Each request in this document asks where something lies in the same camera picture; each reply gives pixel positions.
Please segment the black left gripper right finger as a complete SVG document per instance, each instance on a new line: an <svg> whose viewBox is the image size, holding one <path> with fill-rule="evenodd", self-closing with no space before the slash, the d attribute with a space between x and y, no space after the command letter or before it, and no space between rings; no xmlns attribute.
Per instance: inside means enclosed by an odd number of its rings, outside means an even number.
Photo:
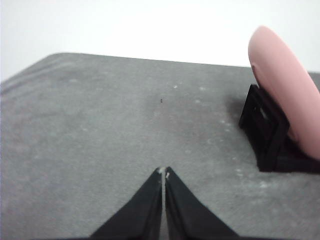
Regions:
<svg viewBox="0 0 320 240"><path fill-rule="evenodd" d="M170 238L237 238L204 206L171 167L165 169L165 211Z"/></svg>

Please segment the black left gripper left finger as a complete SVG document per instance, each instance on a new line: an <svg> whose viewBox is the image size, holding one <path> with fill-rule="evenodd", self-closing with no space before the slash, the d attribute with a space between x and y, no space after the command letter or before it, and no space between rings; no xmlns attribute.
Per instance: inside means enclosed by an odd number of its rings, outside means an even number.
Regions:
<svg viewBox="0 0 320 240"><path fill-rule="evenodd" d="M162 209L162 170L158 167L132 198L90 237L159 238Z"/></svg>

